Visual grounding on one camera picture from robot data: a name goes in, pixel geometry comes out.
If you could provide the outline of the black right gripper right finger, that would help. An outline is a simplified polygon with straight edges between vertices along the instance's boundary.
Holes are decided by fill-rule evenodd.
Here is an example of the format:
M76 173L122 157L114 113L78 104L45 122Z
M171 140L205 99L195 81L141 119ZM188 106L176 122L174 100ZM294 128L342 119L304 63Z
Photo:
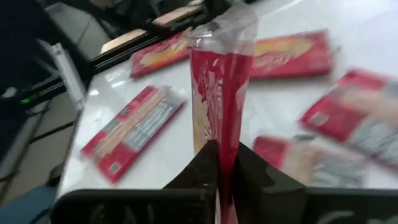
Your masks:
M233 200L239 224L398 224L398 190L306 187L244 144Z

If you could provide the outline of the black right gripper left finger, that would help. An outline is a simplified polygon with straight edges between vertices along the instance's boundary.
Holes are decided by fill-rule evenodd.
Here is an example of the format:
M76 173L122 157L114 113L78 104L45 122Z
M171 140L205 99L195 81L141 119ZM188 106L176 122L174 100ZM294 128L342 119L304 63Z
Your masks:
M158 190L84 189L61 196L51 224L214 224L218 147L208 141Z

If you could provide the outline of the red popcorn bag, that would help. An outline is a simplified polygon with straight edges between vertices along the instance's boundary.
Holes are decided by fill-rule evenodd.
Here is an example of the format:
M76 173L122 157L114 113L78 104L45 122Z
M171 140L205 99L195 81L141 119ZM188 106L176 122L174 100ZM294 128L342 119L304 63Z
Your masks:
M291 178L311 187L365 188L369 169L362 159L333 152L303 139L260 135L253 151Z
M398 77L350 70L300 122L398 170Z
M131 78L147 75L189 57L187 40L180 32L166 40L134 52L131 56Z
M207 24L186 31L190 50L193 146L218 146L221 224L235 224L231 175L238 153L244 99L254 60L258 19L238 1Z
M302 78L327 75L334 66L326 29L258 40L251 79Z
M81 153L115 184L185 102L186 99L169 86L149 85L94 135Z

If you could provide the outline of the black metal table frame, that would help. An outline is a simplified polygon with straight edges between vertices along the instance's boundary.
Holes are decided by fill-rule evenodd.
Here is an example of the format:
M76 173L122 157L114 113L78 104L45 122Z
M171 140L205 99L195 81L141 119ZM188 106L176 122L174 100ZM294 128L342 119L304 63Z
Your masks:
M147 34L88 60L42 8L19 14L7 11L0 14L0 108L27 110L66 92L59 75L46 75L37 64L41 57L49 56L39 45L40 39L51 44L61 43L77 67L83 86L88 87L96 74L127 60L138 50L212 18L200 9L164 26L146 22L143 26L148 29Z

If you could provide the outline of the white metal bracket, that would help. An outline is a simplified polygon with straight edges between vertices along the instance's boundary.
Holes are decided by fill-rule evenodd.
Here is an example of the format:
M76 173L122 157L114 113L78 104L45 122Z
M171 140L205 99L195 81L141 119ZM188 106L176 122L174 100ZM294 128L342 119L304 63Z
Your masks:
M70 54L62 47L61 43L52 45L50 49L57 70L75 109L78 111L82 110L86 101L86 90Z

